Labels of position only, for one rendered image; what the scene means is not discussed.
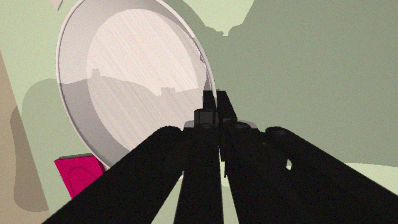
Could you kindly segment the grey round plate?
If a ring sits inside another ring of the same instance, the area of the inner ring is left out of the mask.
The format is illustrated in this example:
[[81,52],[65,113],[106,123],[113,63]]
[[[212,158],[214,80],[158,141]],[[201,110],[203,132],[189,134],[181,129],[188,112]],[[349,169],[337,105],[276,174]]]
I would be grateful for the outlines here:
[[111,168],[157,129],[194,120],[217,93],[207,56],[163,0],[78,0],[56,47],[61,100],[89,151]]

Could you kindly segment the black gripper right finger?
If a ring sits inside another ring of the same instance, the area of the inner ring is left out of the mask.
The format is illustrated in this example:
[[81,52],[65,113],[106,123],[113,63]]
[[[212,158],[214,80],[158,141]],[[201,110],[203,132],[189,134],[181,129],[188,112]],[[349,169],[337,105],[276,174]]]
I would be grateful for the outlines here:
[[290,130],[238,120],[226,91],[216,93],[239,224],[398,224],[398,195]]

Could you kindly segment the pink square coaster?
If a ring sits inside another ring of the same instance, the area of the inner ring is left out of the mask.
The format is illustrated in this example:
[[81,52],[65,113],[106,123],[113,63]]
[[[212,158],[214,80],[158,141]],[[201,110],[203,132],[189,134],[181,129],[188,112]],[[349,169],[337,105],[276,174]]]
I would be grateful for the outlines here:
[[71,198],[107,171],[93,154],[59,158],[54,162]]

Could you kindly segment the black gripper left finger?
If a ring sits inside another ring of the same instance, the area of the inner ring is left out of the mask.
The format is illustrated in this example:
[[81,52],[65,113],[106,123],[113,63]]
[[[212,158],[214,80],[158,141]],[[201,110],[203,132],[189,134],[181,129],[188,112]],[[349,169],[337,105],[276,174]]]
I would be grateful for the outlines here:
[[212,91],[194,120],[157,129],[42,224],[151,224],[184,171],[173,224],[224,224]]

